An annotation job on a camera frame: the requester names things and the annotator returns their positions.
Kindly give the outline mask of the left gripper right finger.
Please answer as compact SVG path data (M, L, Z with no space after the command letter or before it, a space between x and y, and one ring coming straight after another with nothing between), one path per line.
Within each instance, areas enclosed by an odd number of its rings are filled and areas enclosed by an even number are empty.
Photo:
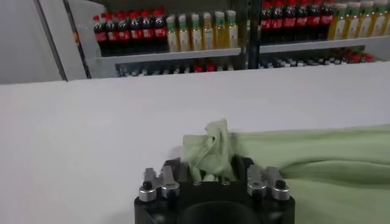
M234 174L238 181L244 183L252 198L289 200L289 186L276 167L269 166L263 170L251 158L235 155Z

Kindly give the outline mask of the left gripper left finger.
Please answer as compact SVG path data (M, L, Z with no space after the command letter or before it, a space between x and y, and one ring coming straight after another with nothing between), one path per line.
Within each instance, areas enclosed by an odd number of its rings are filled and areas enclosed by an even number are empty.
M180 195L180 186L184 182L192 182L188 163L180 158L166 160L159 175L152 167L145 169L138 198L142 202L152 202L158 197L176 199Z

